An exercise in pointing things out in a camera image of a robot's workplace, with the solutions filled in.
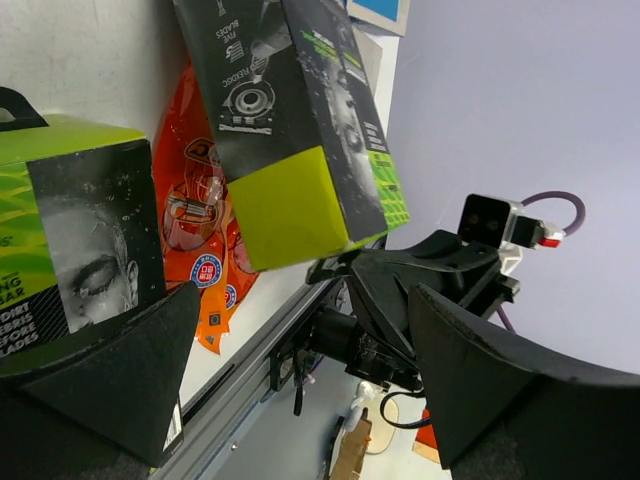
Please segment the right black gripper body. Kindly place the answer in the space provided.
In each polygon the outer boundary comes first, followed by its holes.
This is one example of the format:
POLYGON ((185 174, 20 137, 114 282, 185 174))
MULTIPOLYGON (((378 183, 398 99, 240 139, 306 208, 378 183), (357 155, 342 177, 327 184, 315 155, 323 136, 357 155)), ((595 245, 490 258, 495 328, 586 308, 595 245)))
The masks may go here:
POLYGON ((444 230, 405 249, 360 248, 338 256, 331 267, 318 261, 307 283, 342 279, 353 311, 314 313, 309 348, 362 380, 419 391, 418 358, 427 348, 420 294, 433 293, 488 319, 520 290, 501 267, 497 248, 444 230))

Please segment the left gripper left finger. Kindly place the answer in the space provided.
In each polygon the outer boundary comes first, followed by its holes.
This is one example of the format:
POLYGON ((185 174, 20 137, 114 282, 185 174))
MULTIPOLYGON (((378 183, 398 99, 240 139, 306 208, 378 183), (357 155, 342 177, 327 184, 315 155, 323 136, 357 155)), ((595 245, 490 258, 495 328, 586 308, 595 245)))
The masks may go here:
POLYGON ((195 336, 192 282, 160 301, 1 361, 4 479, 145 479, 195 336))

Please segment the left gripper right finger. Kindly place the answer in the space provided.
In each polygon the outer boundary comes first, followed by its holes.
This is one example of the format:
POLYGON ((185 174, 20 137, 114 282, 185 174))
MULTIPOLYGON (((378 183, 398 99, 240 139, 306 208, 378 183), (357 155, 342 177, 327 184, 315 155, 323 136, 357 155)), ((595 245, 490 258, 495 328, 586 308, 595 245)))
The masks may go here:
POLYGON ((422 293, 418 358, 455 479, 636 479, 639 377, 560 354, 422 293))

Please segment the small black green razor box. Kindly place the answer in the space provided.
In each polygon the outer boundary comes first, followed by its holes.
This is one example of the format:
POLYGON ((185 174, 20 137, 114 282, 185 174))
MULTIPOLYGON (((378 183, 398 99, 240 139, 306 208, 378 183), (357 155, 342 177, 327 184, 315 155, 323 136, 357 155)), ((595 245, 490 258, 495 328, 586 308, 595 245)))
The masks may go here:
POLYGON ((166 294, 151 147, 1 91, 1 376, 59 362, 166 294))

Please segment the tall green black razor box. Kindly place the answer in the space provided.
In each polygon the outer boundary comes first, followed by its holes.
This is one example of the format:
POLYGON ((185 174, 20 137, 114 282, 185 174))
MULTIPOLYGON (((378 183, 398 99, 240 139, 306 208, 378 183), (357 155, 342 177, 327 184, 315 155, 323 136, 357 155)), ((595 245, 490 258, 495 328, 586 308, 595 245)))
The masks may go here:
POLYGON ((338 255, 408 223, 342 2, 175 10, 255 270, 338 255))

